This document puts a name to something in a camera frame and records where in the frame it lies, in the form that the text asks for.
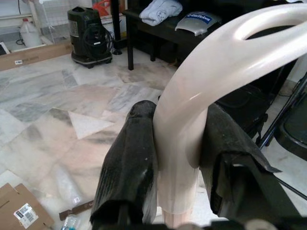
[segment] red object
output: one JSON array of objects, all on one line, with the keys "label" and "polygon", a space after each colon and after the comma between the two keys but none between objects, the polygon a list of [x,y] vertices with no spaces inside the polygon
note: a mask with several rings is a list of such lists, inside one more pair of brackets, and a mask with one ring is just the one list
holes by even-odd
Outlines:
[{"label": "red object", "polygon": [[107,16],[109,13],[106,9],[110,6],[110,0],[102,0],[100,2],[94,3],[93,9],[98,10],[100,16]]}]

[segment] blue label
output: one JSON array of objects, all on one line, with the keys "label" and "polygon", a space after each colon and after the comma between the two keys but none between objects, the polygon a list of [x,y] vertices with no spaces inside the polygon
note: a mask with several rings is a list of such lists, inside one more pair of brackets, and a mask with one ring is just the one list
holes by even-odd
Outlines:
[{"label": "blue label", "polygon": [[202,15],[202,14],[197,14],[197,13],[193,13],[193,14],[189,14],[186,16],[186,18],[196,18],[199,20],[202,20],[205,23],[209,23],[211,22],[212,18],[206,15]]}]

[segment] black vacuum cleaner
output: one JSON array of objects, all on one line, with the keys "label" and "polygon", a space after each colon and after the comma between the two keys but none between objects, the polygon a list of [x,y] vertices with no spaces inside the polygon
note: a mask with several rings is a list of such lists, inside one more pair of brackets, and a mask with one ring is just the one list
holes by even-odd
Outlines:
[{"label": "black vacuum cleaner", "polygon": [[97,10],[76,7],[67,12],[71,44],[71,58],[91,69],[94,65],[112,61],[112,36],[101,24]]}]

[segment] white plastic handle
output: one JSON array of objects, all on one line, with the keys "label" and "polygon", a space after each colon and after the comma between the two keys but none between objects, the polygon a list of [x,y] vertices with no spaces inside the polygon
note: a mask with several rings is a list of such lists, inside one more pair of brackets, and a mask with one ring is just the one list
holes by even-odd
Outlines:
[{"label": "white plastic handle", "polygon": [[[165,88],[154,114],[159,205],[171,214],[193,205],[199,150],[210,104],[307,53],[307,4],[243,15],[204,39]],[[246,40],[267,28],[289,29]]]}]

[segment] white container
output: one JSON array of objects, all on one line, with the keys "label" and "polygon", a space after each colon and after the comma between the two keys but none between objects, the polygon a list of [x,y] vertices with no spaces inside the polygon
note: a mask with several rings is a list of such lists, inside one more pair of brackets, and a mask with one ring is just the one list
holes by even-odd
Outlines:
[{"label": "white container", "polygon": [[20,34],[23,37],[25,46],[35,47],[42,45],[37,28],[27,18],[23,18],[23,22],[20,28]]}]

